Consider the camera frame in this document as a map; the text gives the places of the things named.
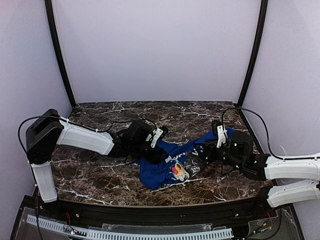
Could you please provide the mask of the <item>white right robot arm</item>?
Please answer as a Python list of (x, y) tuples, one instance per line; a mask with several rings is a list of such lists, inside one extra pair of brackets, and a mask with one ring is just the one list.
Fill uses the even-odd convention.
[(291, 158), (256, 154), (249, 141), (233, 140), (228, 145), (208, 141), (195, 143), (193, 147), (205, 163), (220, 161), (250, 180), (296, 179), (294, 183), (273, 186), (261, 191), (265, 201), (272, 208), (320, 198), (319, 153)]

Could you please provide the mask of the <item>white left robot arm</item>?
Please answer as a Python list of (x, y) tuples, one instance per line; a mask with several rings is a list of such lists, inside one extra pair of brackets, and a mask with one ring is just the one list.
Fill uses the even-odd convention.
[(111, 127), (101, 130), (82, 125), (49, 109), (42, 115), (24, 121), (31, 122), (25, 130), (24, 151), (44, 203), (58, 200), (53, 164), (66, 151), (82, 151), (107, 159), (143, 158), (151, 164), (159, 164), (168, 153), (159, 146), (167, 135), (166, 126), (157, 126), (149, 119), (128, 120), (127, 127), (113, 131)]

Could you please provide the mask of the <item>blue printed t-shirt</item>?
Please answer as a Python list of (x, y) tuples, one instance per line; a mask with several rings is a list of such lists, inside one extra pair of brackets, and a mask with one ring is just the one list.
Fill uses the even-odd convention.
[[(198, 166), (195, 163), (196, 151), (194, 150), (193, 144), (216, 141), (217, 137), (213, 134), (212, 130), (204, 136), (191, 140), (183, 145), (158, 140), (156, 145), (167, 152), (167, 159), (159, 164), (152, 164), (145, 158), (141, 158), (138, 161), (140, 182), (147, 188), (156, 190), (162, 185), (178, 184), (190, 179), (212, 163), (209, 162), (206, 166)], [(171, 164), (177, 162), (183, 165), (183, 176), (176, 176), (171, 171)]]

